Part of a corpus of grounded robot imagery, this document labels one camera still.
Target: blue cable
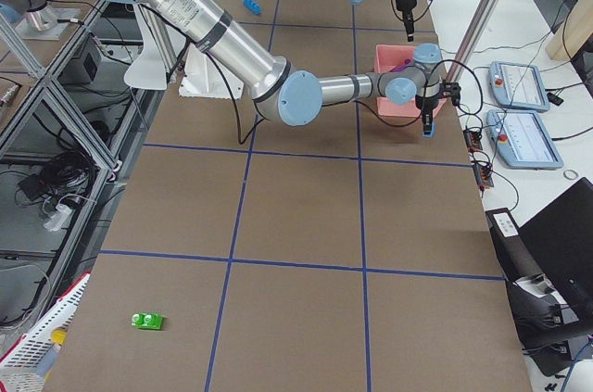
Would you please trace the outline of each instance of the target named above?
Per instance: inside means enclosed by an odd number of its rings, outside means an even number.
[[[564,392],[564,390],[566,389],[566,386],[568,385],[568,380],[571,377],[571,374],[573,373],[574,370],[574,366],[576,366],[576,364],[581,361],[581,355],[583,355],[583,352],[585,352],[585,349],[589,346],[593,345],[592,341],[587,341],[587,343],[578,351],[578,353],[576,354],[576,357],[574,357],[574,360],[571,364],[571,367],[568,369],[568,373],[566,374],[566,378],[564,378],[564,383],[562,383],[562,388],[560,389],[560,392]]]

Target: sticker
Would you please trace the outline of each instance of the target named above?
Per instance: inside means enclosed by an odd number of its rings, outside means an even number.
[[[183,32],[189,31],[190,23],[203,12],[195,0],[163,0],[157,11],[167,14],[167,19]]]
[[[515,224],[512,223],[511,216],[509,216],[508,213],[498,213],[493,216],[504,237],[519,235],[519,232],[517,232]]]

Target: yellow object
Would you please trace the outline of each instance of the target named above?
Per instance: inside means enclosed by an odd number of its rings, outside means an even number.
[[[52,335],[51,335],[52,343],[56,343],[56,344],[59,344],[60,346],[63,346],[64,342],[66,341],[67,335],[68,335],[68,332],[66,332],[65,330],[56,329],[55,331],[52,332]]]

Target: blue object in gripper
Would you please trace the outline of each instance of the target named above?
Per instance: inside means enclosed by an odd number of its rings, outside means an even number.
[[[261,15],[261,7],[255,0],[243,0],[243,5],[256,15]]]

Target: white plug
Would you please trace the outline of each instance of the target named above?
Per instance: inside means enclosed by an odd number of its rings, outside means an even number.
[[[49,219],[44,222],[44,228],[50,232],[58,231],[62,228],[68,216],[72,214],[72,211],[74,210],[68,205],[58,203],[56,205],[56,211],[50,214]]]

